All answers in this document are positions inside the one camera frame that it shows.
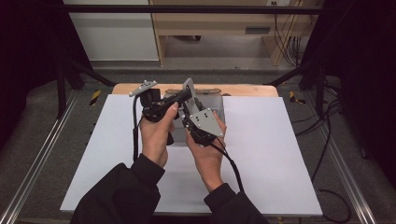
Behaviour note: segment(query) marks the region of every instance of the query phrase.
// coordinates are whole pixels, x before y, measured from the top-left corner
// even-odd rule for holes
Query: black wire
[[[223,147],[223,149],[217,147],[216,145],[214,145],[213,143],[210,143],[209,145],[212,146],[215,150],[219,151],[221,154],[224,155],[225,158],[227,158],[227,160],[230,162],[231,166],[233,167],[233,172],[235,173],[236,176],[236,181],[238,182],[238,187],[239,190],[241,192],[245,192],[244,190],[244,186],[242,185],[242,179],[241,179],[241,175],[239,174],[238,171],[238,167],[236,167],[235,162],[231,159],[231,157],[228,155],[227,150],[225,149],[224,145],[220,142],[221,146]]]
[[[329,89],[335,91],[336,94],[338,94],[338,92],[341,91],[341,88],[335,87],[334,85],[332,85],[332,84],[329,82],[329,80],[327,80],[326,77],[324,78],[324,84],[325,84],[325,87],[327,87],[327,88],[329,88]]]
[[[333,223],[340,223],[340,224],[348,223],[348,221],[352,218],[352,210],[350,209],[349,204],[343,198],[343,196],[341,196],[340,194],[338,194],[338,193],[336,193],[334,191],[331,191],[329,189],[318,189],[318,191],[320,193],[323,193],[323,192],[330,193],[330,194],[334,195],[335,197],[339,198],[344,203],[344,205],[346,206],[346,210],[347,210],[347,217],[345,219],[343,219],[343,220],[335,220],[335,219],[330,218],[330,217],[328,217],[328,216],[326,216],[324,214],[323,214],[323,217],[326,218],[327,220],[329,220],[330,222],[333,222]]]
[[[134,130],[133,130],[133,135],[134,135],[134,161],[137,160],[138,152],[139,152],[139,124],[140,124],[140,121],[142,120],[142,119],[140,119],[139,123],[137,123],[136,101],[137,101],[137,98],[139,98],[139,97],[140,97],[140,94],[137,94],[134,97],[134,103],[133,103],[133,113],[134,113]]]
[[[287,55],[286,55],[285,52],[283,51],[283,49],[285,48],[285,45],[283,44],[283,41],[282,41],[281,36],[280,36],[280,33],[279,33],[278,29],[277,29],[277,14],[274,14],[274,19],[275,19],[275,31],[274,31],[275,43],[276,43],[277,47],[279,48],[280,52],[282,53],[283,57],[286,59],[286,61],[287,61],[289,64],[294,65],[293,62],[290,61],[290,59],[287,57]],[[282,48],[281,48],[281,47],[279,46],[279,44],[277,43],[276,33],[277,33],[277,35],[278,35],[279,38],[280,38],[280,43],[282,44]]]
[[[312,15],[309,15],[309,19],[311,20],[311,22],[309,22],[309,24],[305,27],[305,29],[303,30],[303,32],[300,34],[300,41],[301,41],[301,37],[304,36],[308,30],[312,27],[312,25],[314,24],[314,19],[315,17],[311,17]]]
[[[285,24],[288,22],[289,17],[290,17],[291,15],[293,15],[293,18],[294,18],[295,14],[290,14],[290,15],[288,16],[288,18],[286,19]],[[288,55],[289,55],[289,44],[290,44],[290,40],[291,40],[291,37],[290,37],[290,39],[288,40],[288,45],[287,45]],[[295,59],[296,59],[296,63],[294,63],[290,57],[287,58],[287,61],[289,62],[289,60],[290,60],[291,63],[292,63],[294,66],[297,67],[297,66],[299,65],[299,63],[298,63],[298,57],[295,57]]]
[[[330,116],[331,116],[331,109],[335,105],[339,105],[338,100],[332,101],[328,105],[328,109],[326,111],[326,117],[327,117],[326,120],[327,120],[327,125],[328,125],[328,134],[327,134],[327,138],[326,138],[326,143],[325,143],[325,145],[324,145],[324,147],[322,149],[322,152],[321,152],[321,155],[320,155],[320,158],[319,158],[319,161],[318,161],[318,165],[315,168],[315,171],[314,171],[314,173],[311,176],[311,182],[312,183],[314,183],[315,177],[316,177],[316,175],[318,173],[318,169],[319,169],[319,167],[320,167],[320,165],[321,165],[321,163],[323,161],[324,155],[325,155],[325,153],[327,151],[327,148],[328,148],[328,145],[329,145],[329,142],[330,142],[331,133],[332,133],[332,126],[331,126],[331,123],[330,123]],[[343,224],[347,223],[351,219],[352,212],[351,212],[351,209],[349,207],[349,204],[347,203],[347,201],[341,195],[335,193],[334,191],[328,190],[328,189],[319,189],[319,192],[327,192],[327,193],[335,195],[337,198],[339,198],[344,203],[344,205],[346,206],[346,210],[347,210],[347,218],[346,219],[335,220],[335,219],[327,217],[326,215],[323,214],[324,218],[326,218],[327,220],[329,220],[331,222],[334,222],[334,223],[343,223]]]
[[[312,116],[310,116],[310,117],[308,117],[308,118],[306,118],[306,119],[298,119],[298,120],[295,120],[295,121],[291,121],[290,123],[298,123],[298,122],[307,121],[307,120],[312,119],[313,117],[315,117],[315,116],[317,116],[317,115],[318,115],[318,114],[314,114],[314,115],[312,115]]]
[[[297,46],[296,46],[296,64],[299,65],[298,60],[300,59],[300,44],[301,44],[301,38],[297,38]]]
[[[296,36],[294,36],[293,37],[293,44],[291,46],[291,50],[293,52],[294,58],[296,59],[296,66],[299,65],[299,63],[298,63],[298,60],[299,60],[299,52],[298,52],[298,50],[299,49],[297,49],[297,41],[298,41],[298,39],[296,40]]]
[[[283,23],[282,28],[280,28],[280,31],[282,32],[283,35],[285,35],[285,33],[283,33],[283,28],[285,28],[286,23],[288,23],[288,20],[289,20],[289,18],[290,18],[291,15],[294,15],[294,14],[289,14],[289,16],[288,16],[288,18],[286,19],[285,23]]]
[[[326,92],[328,92],[329,94],[333,95],[333,96],[337,96],[337,95],[338,95],[338,93],[337,93],[335,90],[333,90],[333,91],[335,91],[335,93],[332,92],[332,91],[329,91],[328,88],[325,88],[324,90],[325,90]]]
[[[336,109],[335,111],[331,111],[331,109],[332,109],[334,106],[336,106],[336,105],[340,105],[340,103],[338,102],[338,100],[334,100],[334,101],[332,101],[331,103],[329,103],[328,110],[325,112],[325,114],[329,114],[329,117],[330,117],[330,116],[334,115],[335,113],[337,113],[337,112],[340,110],[339,108]],[[296,137],[299,137],[299,136],[306,135],[306,134],[308,134],[308,133],[312,133],[314,130],[316,130],[317,128],[321,127],[321,126],[325,123],[326,119],[327,119],[327,118],[325,118],[325,119],[318,119],[318,120],[317,120],[314,124],[312,124],[309,128],[307,128],[307,129],[305,129],[305,130],[303,130],[303,131],[301,131],[301,132],[299,132],[299,133],[296,133],[295,136],[296,136]]]

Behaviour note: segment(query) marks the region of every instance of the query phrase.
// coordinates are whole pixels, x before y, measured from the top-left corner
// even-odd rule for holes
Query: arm
[[[226,125],[220,120],[216,113],[215,118],[225,135],[227,129]],[[221,143],[215,140],[213,144],[222,148],[221,144],[225,146],[224,138],[220,138],[219,140]],[[186,142],[194,157],[197,170],[209,192],[209,195],[205,198],[205,203],[212,211],[210,223],[269,223],[244,192],[235,194],[230,186],[222,181],[220,174],[222,154],[220,152],[213,147],[197,146],[188,132]]]
[[[161,197],[157,183],[164,173],[166,139],[176,114],[177,104],[157,123],[142,119],[142,154],[130,169],[121,163],[90,189],[71,223],[149,223]]]
[[[115,166],[84,195],[71,223],[149,223],[161,197],[157,183],[163,173],[142,154],[131,169]]]

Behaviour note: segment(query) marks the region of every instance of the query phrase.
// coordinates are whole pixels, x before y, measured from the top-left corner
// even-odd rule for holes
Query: black curtain
[[[56,79],[63,57],[92,69],[68,13],[42,10],[43,4],[63,1],[0,0],[0,148],[25,108],[27,93]]]
[[[318,20],[305,60],[335,22],[335,17]],[[356,0],[330,45],[323,60],[326,75],[340,77],[343,107],[361,146],[396,188],[396,1]]]

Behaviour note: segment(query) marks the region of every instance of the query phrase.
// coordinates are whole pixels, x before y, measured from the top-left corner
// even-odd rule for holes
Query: black sleeve
[[[84,195],[70,223],[149,223],[161,197],[157,183],[163,173],[143,154],[131,169],[118,164]]]
[[[244,192],[235,194],[228,184],[210,192],[205,203],[212,211],[211,224],[269,224]]]

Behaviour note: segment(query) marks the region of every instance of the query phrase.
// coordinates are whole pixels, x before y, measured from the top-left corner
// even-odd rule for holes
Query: white board
[[[108,95],[61,210],[74,211],[81,197],[118,163],[132,165],[132,104],[133,98],[127,95]],[[224,111],[227,151],[239,169],[247,196],[259,211],[268,216],[321,216],[282,98],[227,96]],[[168,152],[156,213],[210,213],[204,203],[207,191],[190,150],[171,146]],[[225,158],[221,172],[223,180],[238,191]]]

